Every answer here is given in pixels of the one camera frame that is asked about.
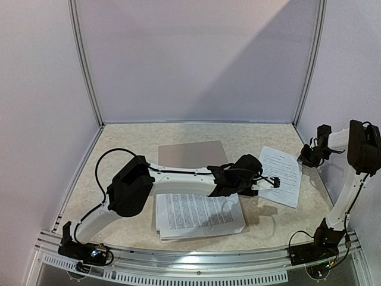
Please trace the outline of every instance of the vertical metal post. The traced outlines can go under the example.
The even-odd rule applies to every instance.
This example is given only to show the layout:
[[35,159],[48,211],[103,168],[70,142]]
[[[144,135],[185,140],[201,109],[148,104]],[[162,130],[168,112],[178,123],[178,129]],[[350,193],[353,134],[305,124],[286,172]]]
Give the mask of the vertical metal post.
[[316,59],[317,59],[317,54],[318,54],[320,40],[321,40],[321,33],[323,31],[326,6],[327,6],[327,0],[320,0],[315,32],[314,32],[314,39],[313,39],[312,48],[311,48],[310,60],[308,63],[308,70],[304,80],[303,90],[302,90],[301,97],[299,99],[299,104],[296,108],[295,115],[293,117],[293,122],[292,122],[292,124],[296,128],[298,127],[298,124],[302,116],[305,100],[307,99],[308,90],[310,89],[310,85],[311,85],[311,81],[312,81],[312,77],[313,77],[313,73],[314,73],[314,69],[316,65]]
[[70,12],[70,18],[71,18],[71,25],[73,27],[74,41],[76,43],[83,80],[85,81],[85,86],[88,92],[89,101],[90,101],[92,110],[94,112],[95,120],[98,126],[102,127],[104,125],[104,121],[101,116],[98,100],[96,99],[96,96],[94,93],[94,88],[93,88],[93,84],[90,77],[89,66],[86,61],[86,54],[85,54],[85,49],[83,47],[76,0],[68,0],[68,4],[69,4],[69,12]]

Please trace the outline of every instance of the beige tabletop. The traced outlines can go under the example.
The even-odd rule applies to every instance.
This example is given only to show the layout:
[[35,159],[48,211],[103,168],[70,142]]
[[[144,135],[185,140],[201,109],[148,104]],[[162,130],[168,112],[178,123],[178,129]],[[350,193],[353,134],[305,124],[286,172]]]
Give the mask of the beige tabletop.
[[[158,161],[158,146],[220,140],[228,161],[243,154],[259,157],[263,146],[298,156],[302,142],[292,125],[159,123],[107,125],[83,169],[65,208],[57,232],[66,221],[78,221],[102,200],[94,168],[99,157],[112,148],[127,148],[151,163]],[[99,180],[106,188],[112,177],[131,159],[121,152],[107,155],[99,165]],[[311,235],[330,209],[331,200],[315,169],[303,167],[299,203],[296,209],[262,198],[240,197],[246,228],[235,235],[160,242],[155,230],[154,200],[149,197],[136,217],[124,218],[108,225],[93,241],[125,247],[180,251],[229,251],[286,245],[293,232],[305,230]],[[307,241],[303,234],[293,242]]]

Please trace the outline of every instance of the robotic arm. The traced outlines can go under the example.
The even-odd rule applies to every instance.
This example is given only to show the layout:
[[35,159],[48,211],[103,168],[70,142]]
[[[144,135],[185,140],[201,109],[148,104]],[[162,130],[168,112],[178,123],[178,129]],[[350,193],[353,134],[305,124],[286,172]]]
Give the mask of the robotic arm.
[[351,210],[361,190],[381,168],[379,128],[356,120],[350,121],[348,129],[336,133],[332,133],[328,125],[319,126],[317,138],[312,138],[310,145],[304,145],[298,160],[308,167],[318,167],[329,159],[331,153],[343,153],[336,151],[343,148],[347,148],[349,168],[339,198],[316,229],[313,243],[289,247],[292,265],[325,259],[332,253],[338,253],[338,245],[344,235],[349,251],[351,244],[346,226]]
[[[133,154],[129,150],[117,148],[104,155],[119,150]],[[252,197],[258,195],[260,189],[278,188],[280,185],[278,177],[262,176],[262,164],[250,154],[242,156],[234,164],[199,169],[149,164],[144,156],[133,155],[113,178],[104,201],[89,211],[74,229],[70,228],[71,222],[64,225],[59,254],[89,265],[107,265],[111,253],[108,247],[103,244],[82,244],[79,241],[91,240],[97,232],[117,219],[138,215],[149,195],[190,193],[220,197],[238,193]]]

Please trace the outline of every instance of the white paper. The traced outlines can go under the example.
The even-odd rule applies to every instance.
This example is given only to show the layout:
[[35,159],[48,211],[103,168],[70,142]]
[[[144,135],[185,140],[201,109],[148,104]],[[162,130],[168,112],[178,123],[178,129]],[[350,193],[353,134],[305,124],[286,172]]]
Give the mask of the white paper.
[[156,196],[156,227],[162,240],[237,234],[245,225],[237,194]]
[[270,147],[263,147],[260,155],[264,176],[280,178],[280,187],[261,190],[258,195],[276,203],[298,206],[302,168],[296,157]]

